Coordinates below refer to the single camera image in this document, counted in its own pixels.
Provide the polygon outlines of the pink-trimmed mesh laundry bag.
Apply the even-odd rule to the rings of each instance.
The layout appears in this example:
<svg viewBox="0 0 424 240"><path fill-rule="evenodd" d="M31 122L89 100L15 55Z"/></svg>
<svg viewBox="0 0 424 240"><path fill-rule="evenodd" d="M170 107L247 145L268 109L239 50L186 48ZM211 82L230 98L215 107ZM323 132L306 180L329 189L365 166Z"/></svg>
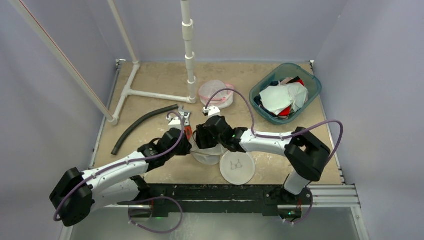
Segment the pink-trimmed mesh laundry bag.
<svg viewBox="0 0 424 240"><path fill-rule="evenodd" d="M224 83L220 80L210 80L204 83L198 90L198 96L201 103L205 106L210 100L209 106L215 106L219 109L230 107L234 102L234 92L231 90L223 90L218 92L213 98L212 96L222 89L235 89L235 86Z"/></svg>

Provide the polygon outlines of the pale mint green bra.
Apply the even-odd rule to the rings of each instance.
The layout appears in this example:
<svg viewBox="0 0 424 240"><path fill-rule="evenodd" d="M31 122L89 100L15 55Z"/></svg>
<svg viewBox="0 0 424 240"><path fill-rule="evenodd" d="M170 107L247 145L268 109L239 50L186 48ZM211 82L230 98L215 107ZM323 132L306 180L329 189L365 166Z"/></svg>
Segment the pale mint green bra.
<svg viewBox="0 0 424 240"><path fill-rule="evenodd" d="M269 86L259 93L263 106L275 115L290 107L297 112L308 100L309 92L300 82Z"/></svg>

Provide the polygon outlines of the teal plastic bin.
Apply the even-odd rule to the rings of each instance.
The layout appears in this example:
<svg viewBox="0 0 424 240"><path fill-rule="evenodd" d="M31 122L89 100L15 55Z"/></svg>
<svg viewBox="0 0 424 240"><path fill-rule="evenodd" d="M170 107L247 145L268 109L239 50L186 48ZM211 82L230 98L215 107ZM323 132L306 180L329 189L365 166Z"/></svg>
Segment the teal plastic bin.
<svg viewBox="0 0 424 240"><path fill-rule="evenodd" d="M271 115L265 108L259 106L257 101L260 92L270 85L276 85L286 78L300 78L308 90L308 101L297 112L289 114L287 118ZM322 84L318 78L294 63L283 63L272 70L265 78L257 83L249 93L249 101L256 112L273 125L281 126L294 121L321 93Z"/></svg>

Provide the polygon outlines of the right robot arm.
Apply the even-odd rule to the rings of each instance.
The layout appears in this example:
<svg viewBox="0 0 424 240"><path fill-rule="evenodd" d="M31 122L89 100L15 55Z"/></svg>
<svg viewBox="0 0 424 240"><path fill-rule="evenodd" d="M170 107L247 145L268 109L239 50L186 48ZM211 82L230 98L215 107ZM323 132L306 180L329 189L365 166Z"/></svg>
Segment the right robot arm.
<svg viewBox="0 0 424 240"><path fill-rule="evenodd" d="M196 126L195 142L200 149L216 145L233 153L260 152L283 156L293 167L285 180L280 196L288 204L300 198L312 182L318 182L333 154L330 148L310 132L297 127L293 132L255 132L251 128L231 127L224 116L212 116Z"/></svg>

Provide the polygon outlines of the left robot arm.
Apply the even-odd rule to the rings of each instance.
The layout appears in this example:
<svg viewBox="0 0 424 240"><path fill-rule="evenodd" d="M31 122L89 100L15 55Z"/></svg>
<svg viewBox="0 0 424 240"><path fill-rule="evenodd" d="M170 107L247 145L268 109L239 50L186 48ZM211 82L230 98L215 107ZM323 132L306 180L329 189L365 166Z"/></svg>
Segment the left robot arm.
<svg viewBox="0 0 424 240"><path fill-rule="evenodd" d="M130 155L103 167L79 171L67 170L49 199L55 208L53 220L71 227L84 220L91 211L100 208L101 193L132 177L160 168L174 156L191 153L186 134L171 128L158 139L140 146Z"/></svg>

